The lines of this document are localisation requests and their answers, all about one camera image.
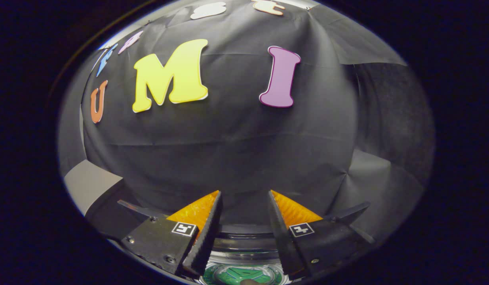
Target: dark background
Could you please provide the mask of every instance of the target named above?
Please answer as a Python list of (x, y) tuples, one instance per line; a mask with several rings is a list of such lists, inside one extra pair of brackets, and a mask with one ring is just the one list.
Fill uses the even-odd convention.
[[(57, 169), (61, 94), (48, 98), (89, 38), (139, 5), (161, 5), (145, 3), (0, 2), (0, 284), (172, 283), (116, 251), (72, 205)], [(410, 63), (433, 108), (437, 151), (429, 189), (407, 222), (320, 283), (489, 284), (489, 1), (327, 4)]]

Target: orange soft finger pad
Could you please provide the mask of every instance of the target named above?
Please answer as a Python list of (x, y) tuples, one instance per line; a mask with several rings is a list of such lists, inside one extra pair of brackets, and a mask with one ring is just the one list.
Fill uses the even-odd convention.
[(218, 191), (214, 191), (170, 215), (167, 220), (197, 225), (199, 227), (199, 234), (196, 238), (199, 238), (217, 195)]
[(315, 222), (323, 219), (294, 200), (287, 198), (276, 191), (271, 190), (271, 192), (273, 193), (274, 200), (279, 207), (279, 211), (283, 216), (287, 228), (292, 225), (302, 224), (303, 222)]

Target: wrinkled black fabric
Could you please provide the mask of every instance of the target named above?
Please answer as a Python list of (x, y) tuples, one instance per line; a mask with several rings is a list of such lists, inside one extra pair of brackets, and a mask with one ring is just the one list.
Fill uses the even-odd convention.
[[(120, 40), (83, 95), (88, 160), (123, 177), (142, 206), (165, 213), (221, 190), (223, 224), (266, 225), (266, 193), (273, 189), (319, 215), (371, 200), (375, 206), (355, 224), (388, 235), (420, 198), (431, 166), (433, 126), (420, 85), (377, 36), (327, 7), (281, 4), (279, 17), (252, 5), (226, 1), (224, 13), (190, 20), (194, 4)], [(208, 97), (173, 104), (167, 96), (158, 106), (149, 94), (151, 109), (134, 113), (136, 61), (154, 53), (165, 64), (177, 46), (199, 38), (208, 40), (201, 53)], [(302, 58), (291, 108), (259, 102), (272, 45)], [(90, 94), (104, 80), (105, 111), (94, 124)], [(356, 159), (361, 153), (388, 162), (386, 175), (355, 170), (369, 161)], [(367, 187), (368, 180), (376, 186)], [(387, 210), (395, 199), (403, 204)]]
[(74, 166), (86, 159), (79, 126), (79, 106), (81, 105), (81, 99), (91, 68), (101, 54), (102, 51), (95, 51), (81, 64), (76, 76), (67, 88), (67, 95), (61, 103), (57, 144), (62, 177), (74, 168)]

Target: fisheye lens view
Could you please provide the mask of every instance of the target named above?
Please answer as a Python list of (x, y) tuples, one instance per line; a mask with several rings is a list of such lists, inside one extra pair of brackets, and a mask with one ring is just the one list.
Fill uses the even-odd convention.
[(435, 129), (379, 34), (311, 0), (179, 0), (88, 56), (59, 174), (116, 251), (179, 284), (315, 284), (424, 194)]

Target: yellow letter m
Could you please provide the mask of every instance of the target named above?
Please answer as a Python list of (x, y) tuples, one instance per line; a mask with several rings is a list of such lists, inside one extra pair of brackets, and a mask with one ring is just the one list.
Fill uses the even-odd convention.
[(154, 101), (162, 105), (174, 78), (174, 87), (169, 94), (172, 103), (183, 103), (202, 100), (207, 97), (207, 87), (200, 79), (200, 54), (207, 45), (207, 40), (190, 40), (176, 48), (166, 65), (163, 66), (156, 54), (144, 56), (135, 63), (137, 81), (135, 85), (134, 112), (151, 108), (147, 88)]

